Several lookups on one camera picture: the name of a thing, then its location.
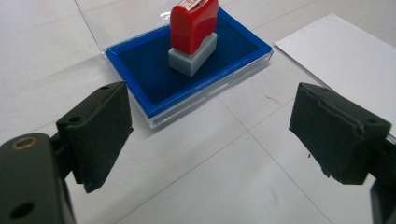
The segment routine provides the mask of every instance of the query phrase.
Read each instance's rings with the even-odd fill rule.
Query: white table
[[[99,11],[118,7],[138,15],[161,1],[92,3]],[[298,83],[316,82],[274,42],[334,13],[396,46],[396,2],[220,4],[274,47],[271,65],[160,130],[150,130],[133,107],[135,130],[107,182],[86,194],[73,176],[66,179],[77,222],[371,223],[374,179],[369,176],[363,186],[328,179],[288,130]],[[136,34],[155,25],[140,22]],[[0,40],[1,144],[24,133],[55,134],[63,114],[97,88],[120,80],[75,1],[2,1]]]

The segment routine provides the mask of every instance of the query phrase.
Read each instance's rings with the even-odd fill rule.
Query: red stamp handle
[[[192,55],[216,29],[219,0],[183,0],[171,12],[172,48]]]

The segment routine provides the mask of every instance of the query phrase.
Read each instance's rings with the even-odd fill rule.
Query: blue ink pad
[[[172,48],[169,25],[106,50],[108,59],[126,81],[151,128],[182,110],[186,104],[180,108],[177,105],[186,103],[193,95],[219,84],[226,77],[242,76],[238,70],[263,57],[268,61],[272,55],[269,45],[221,7],[215,33],[217,47],[193,77],[169,67],[168,51]],[[232,80],[227,78],[224,84]]]

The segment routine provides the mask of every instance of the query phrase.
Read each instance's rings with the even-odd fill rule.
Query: transparent lid
[[[169,24],[170,11],[179,2],[180,0],[76,0],[101,51]]]

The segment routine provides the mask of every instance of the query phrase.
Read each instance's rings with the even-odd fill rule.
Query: paper sheet
[[[325,86],[396,124],[396,48],[333,14],[276,44]]]

